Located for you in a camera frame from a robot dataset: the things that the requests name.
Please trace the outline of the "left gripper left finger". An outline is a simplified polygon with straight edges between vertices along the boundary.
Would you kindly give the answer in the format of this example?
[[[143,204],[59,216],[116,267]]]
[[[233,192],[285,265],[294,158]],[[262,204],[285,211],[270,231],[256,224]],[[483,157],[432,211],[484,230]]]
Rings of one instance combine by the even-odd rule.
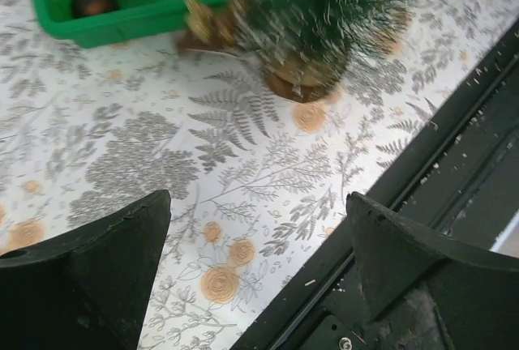
[[[1,256],[3,349],[135,349],[170,222],[157,190]]]

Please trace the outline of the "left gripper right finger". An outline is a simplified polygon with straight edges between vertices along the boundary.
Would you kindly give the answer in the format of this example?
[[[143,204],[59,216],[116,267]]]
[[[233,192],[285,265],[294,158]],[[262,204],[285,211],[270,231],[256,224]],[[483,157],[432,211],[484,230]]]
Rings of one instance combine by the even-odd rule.
[[[518,260],[447,237],[367,196],[347,222],[371,349],[516,349]]]

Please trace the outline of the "brown ribbon bow decoration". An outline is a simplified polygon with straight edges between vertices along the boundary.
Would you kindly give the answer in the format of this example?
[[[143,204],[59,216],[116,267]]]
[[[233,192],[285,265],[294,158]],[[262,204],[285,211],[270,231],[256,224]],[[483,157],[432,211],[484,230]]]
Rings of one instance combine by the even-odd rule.
[[[247,9],[247,2],[229,0],[222,8],[212,9],[200,0],[184,0],[187,29],[176,40],[178,52],[252,52],[253,47],[240,37],[239,21]]]

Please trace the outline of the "small frosted christmas tree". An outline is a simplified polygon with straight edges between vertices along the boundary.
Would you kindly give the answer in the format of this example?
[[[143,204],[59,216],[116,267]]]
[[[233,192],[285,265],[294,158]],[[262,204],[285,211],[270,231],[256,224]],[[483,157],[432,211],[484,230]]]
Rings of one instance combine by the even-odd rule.
[[[236,0],[237,43],[266,86],[300,103],[327,96],[352,61],[381,58],[406,29],[411,0]]]

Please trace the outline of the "floral patterned table mat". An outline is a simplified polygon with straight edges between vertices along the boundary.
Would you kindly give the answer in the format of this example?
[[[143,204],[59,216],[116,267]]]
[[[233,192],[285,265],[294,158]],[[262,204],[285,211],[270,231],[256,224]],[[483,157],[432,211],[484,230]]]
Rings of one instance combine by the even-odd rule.
[[[385,59],[300,105],[248,61],[180,56],[168,34],[81,49],[1,0],[1,250],[167,189],[139,347],[228,349],[517,16],[518,0],[416,0]]]

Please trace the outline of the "dark brown ball ornament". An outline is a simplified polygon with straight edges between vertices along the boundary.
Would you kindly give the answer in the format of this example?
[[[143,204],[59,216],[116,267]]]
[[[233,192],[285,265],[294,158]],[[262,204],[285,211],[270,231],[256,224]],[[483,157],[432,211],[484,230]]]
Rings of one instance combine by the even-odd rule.
[[[118,11],[117,0],[71,0],[71,16],[73,19],[94,16]]]

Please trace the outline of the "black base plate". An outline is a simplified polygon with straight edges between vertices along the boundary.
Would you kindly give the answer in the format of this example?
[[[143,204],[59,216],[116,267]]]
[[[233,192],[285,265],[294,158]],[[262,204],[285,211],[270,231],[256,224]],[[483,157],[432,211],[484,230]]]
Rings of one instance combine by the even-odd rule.
[[[363,194],[447,237],[508,255],[518,226],[518,28],[512,26]],[[238,349],[371,349],[346,218]]]

